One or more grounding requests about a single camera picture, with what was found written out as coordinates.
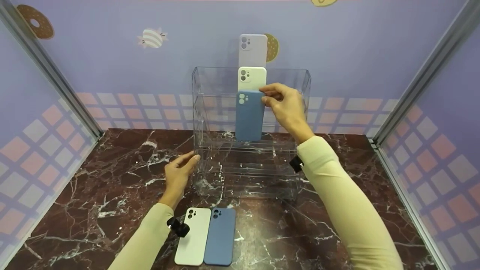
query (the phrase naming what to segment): beige sleeve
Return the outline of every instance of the beige sleeve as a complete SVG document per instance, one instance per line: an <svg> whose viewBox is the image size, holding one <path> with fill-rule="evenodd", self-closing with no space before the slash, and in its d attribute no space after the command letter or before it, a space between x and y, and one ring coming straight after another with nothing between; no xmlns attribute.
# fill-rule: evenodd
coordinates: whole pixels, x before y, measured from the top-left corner
<svg viewBox="0 0 480 270"><path fill-rule="evenodd" d="M161 203L155 204L108 269L150 270L170 233L167 220L172 216L172 208Z"/></svg>
<svg viewBox="0 0 480 270"><path fill-rule="evenodd" d="M325 204L356 270L403 269L385 224L366 195L345 172L321 137L297 148L303 172Z"/></svg>

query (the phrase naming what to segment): phone case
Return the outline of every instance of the phone case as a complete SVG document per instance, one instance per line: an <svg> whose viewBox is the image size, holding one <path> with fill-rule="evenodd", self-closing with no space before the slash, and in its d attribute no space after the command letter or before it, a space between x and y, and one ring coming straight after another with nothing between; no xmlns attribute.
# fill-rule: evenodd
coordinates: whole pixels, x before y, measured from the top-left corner
<svg viewBox="0 0 480 270"><path fill-rule="evenodd" d="M263 67L240 67L238 90L258 90L267 84L267 70Z"/></svg>
<svg viewBox="0 0 480 270"><path fill-rule="evenodd" d="M239 67L265 67L267 63L267 36L242 34L239 42Z"/></svg>
<svg viewBox="0 0 480 270"><path fill-rule="evenodd" d="M199 266L204 262L211 213L207 208L187 209L184 223L190 227L190 231L180 238L175 254L176 264Z"/></svg>
<svg viewBox="0 0 480 270"><path fill-rule="evenodd" d="M239 141L259 141L262 138L265 105L259 90L240 90L237 93L235 137Z"/></svg>
<svg viewBox="0 0 480 270"><path fill-rule="evenodd" d="M205 264L229 266L233 257L235 210L214 208L208 229Z"/></svg>

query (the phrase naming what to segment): pink checkered pattern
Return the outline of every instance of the pink checkered pattern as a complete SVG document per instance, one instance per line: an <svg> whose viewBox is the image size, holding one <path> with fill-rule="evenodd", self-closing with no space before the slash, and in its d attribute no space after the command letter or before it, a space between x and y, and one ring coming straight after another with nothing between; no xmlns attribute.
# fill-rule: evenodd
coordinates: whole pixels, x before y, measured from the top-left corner
<svg viewBox="0 0 480 270"><path fill-rule="evenodd" d="M79 97L85 104L98 104L92 94ZM132 104L128 96L121 100ZM105 116L101 108L90 112ZM95 143L63 100L46 108L23 130L5 132L12 133L12 138L0 145L2 247L21 244ZM7 258L12 250L0 249L0 257Z"/></svg>
<svg viewBox="0 0 480 270"><path fill-rule="evenodd" d="M117 128L192 129L192 97L177 94L78 93L99 126ZM235 125L234 98L203 97L210 130ZM308 122L318 133L366 134L373 137L396 99L310 98ZM265 132L283 132L271 112L264 117Z"/></svg>
<svg viewBox="0 0 480 270"><path fill-rule="evenodd" d="M479 168L418 106L383 148L444 257L459 267L480 265Z"/></svg>

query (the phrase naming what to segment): marble table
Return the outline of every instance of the marble table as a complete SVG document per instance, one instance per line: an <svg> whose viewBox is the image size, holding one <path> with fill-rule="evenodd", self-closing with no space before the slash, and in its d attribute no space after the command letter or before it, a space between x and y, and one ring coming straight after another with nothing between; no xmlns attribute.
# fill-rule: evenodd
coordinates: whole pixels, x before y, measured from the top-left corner
<svg viewBox="0 0 480 270"><path fill-rule="evenodd" d="M367 138L321 136L374 204L392 235L404 268L437 269ZM190 151L192 139L192 131L108 130L7 269L108 268L142 217L160 198L165 186L165 164ZM175 215L182 216L191 206L211 207L218 199L200 197L189 188ZM233 263L228 269L353 269L310 184L302 183L296 201L223 198L218 204L229 205L237 211L237 220ZM171 233L152 269L220 268L175 265L177 243L178 238Z"/></svg>

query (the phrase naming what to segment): blue phone case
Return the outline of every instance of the blue phone case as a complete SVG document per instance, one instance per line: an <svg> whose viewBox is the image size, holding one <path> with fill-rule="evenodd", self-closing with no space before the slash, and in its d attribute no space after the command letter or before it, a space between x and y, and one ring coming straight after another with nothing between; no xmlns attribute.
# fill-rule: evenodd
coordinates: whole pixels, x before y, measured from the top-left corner
<svg viewBox="0 0 480 270"><path fill-rule="evenodd" d="M262 138L265 105L259 90L239 90L237 93L235 137L239 141L259 141Z"/></svg>
<svg viewBox="0 0 480 270"><path fill-rule="evenodd" d="M232 263L235 215L232 208L212 209L205 248L205 264L229 266Z"/></svg>

